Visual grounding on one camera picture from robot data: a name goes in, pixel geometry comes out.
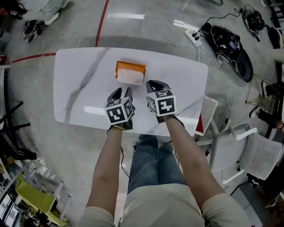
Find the concrete floor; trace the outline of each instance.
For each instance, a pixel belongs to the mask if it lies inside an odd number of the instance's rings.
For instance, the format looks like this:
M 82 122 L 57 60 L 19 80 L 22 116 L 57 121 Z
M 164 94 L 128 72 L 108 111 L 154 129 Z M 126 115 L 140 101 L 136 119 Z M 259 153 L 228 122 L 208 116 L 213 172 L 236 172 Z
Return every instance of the concrete floor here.
M 218 7 L 205 0 L 110 0 L 99 39 L 99 47 L 124 47 L 156 51 L 191 60 L 197 59 L 198 49 L 184 35 L 185 28 L 174 25 L 174 20 L 200 27 L 211 16 L 222 17 L 235 13 L 245 4 L 251 4 L 272 26 L 270 12 L 260 0 L 226 0 Z M 15 21 L 12 38 L 7 45 L 9 59 L 15 60 L 30 55 L 56 52 L 64 48 L 94 47 L 97 29 L 105 0 L 72 0 L 60 17 L 49 26 L 40 38 L 25 43 L 21 35 L 23 21 Z M 110 13 L 144 15 L 144 19 L 113 18 Z M 246 30 L 241 16 L 228 16 L 224 20 L 211 20 L 211 24 L 226 27 L 241 37 L 244 49 L 253 64 L 254 72 L 271 81 L 276 81 L 275 64 L 271 58 L 273 49 L 267 30 L 260 32 L 258 43 Z M 203 42 L 203 47 L 210 47 Z M 73 223 L 80 218 L 91 189 L 91 179 L 99 152 L 106 139 L 103 130 L 68 125 L 55 121 L 53 114 L 53 68 L 54 56 L 25 60 L 12 64 L 9 71 L 9 94 L 11 102 L 22 100 L 24 105 L 14 114 L 14 122 L 29 121 L 31 127 L 18 132 L 23 146 L 39 151 L 48 161 L 57 176 L 64 181 L 72 201 L 67 217 Z M 225 104 L 225 89 L 229 83 L 229 71 L 225 66 L 218 70 L 213 54 L 200 50 L 200 62 L 209 68 L 206 95 L 218 101 L 214 119 L 221 126 L 229 117 Z M 253 108 L 245 104 L 249 84 L 241 81 L 231 69 L 232 82 L 227 100 L 231 110 L 232 125 L 243 122 L 257 127 L 265 134 L 267 124 L 258 118 L 250 119 Z M 250 97 L 258 96 L 252 85 Z M 130 169 L 133 145 L 138 135 L 124 134 L 122 146 L 125 151 L 126 169 Z M 220 174 L 214 174 L 220 182 Z M 231 192 L 245 178 L 231 182 Z M 127 177 L 120 172 L 120 186 L 115 219 L 119 219 L 127 192 Z

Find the white cloth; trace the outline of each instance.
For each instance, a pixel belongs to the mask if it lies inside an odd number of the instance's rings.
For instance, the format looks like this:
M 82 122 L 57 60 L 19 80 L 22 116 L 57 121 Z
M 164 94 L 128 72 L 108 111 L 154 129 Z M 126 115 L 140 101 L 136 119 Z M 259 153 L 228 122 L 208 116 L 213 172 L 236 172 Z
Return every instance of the white cloth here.
M 33 10 L 38 12 L 47 5 L 49 0 L 18 0 L 18 3 L 22 4 L 26 10 Z
M 202 216 L 189 187 L 181 184 L 144 186 L 127 197 L 121 227 L 248 227 L 241 206 L 228 194 L 207 200 Z M 111 214 L 98 207 L 87 207 L 77 227 L 114 227 Z
M 143 84 L 144 74 L 130 69 L 118 69 L 117 80 L 122 83 L 141 86 Z
M 27 13 L 22 17 L 25 20 L 50 20 L 61 8 L 64 0 L 19 0 Z

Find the orange box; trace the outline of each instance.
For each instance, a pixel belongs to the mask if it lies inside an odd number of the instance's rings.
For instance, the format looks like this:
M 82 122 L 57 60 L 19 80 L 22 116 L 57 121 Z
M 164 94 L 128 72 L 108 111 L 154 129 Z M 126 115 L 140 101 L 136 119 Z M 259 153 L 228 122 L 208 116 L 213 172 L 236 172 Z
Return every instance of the orange box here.
M 128 62 L 117 62 L 116 69 L 115 69 L 115 72 L 116 72 L 115 78 L 118 77 L 118 69 L 134 70 L 134 71 L 143 73 L 143 75 L 145 76 L 146 65 L 134 64 L 134 63 L 128 63 Z

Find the hand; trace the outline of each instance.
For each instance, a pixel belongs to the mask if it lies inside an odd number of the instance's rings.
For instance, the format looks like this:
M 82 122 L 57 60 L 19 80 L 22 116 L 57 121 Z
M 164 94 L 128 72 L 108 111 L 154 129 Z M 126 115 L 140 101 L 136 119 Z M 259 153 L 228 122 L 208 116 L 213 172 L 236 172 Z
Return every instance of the hand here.
M 276 128 L 283 129 L 283 122 L 281 120 L 276 121 Z

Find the blue jeans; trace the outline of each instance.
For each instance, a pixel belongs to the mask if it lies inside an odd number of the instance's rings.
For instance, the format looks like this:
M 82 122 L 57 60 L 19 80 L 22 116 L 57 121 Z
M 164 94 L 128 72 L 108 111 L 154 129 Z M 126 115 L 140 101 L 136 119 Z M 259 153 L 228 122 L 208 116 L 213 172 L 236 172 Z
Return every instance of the blue jeans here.
M 160 184 L 187 185 L 173 149 L 168 145 L 158 149 L 156 137 L 141 135 L 131 164 L 128 194 L 138 187 Z

